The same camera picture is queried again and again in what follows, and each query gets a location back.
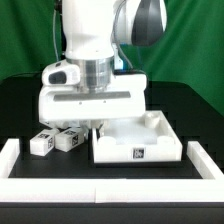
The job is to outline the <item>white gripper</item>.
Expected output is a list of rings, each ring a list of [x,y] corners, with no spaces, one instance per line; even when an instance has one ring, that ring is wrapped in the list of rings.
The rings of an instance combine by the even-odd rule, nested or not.
[[[146,75],[118,75],[105,91],[78,93],[73,86],[44,86],[39,120],[65,122],[137,117],[145,112]]]

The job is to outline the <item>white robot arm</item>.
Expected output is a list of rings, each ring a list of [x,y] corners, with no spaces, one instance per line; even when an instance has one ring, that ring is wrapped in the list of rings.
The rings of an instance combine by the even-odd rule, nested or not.
[[[42,73],[40,121],[142,115],[146,76],[118,73],[116,49],[154,44],[166,22],[164,0],[62,0],[65,59]]]

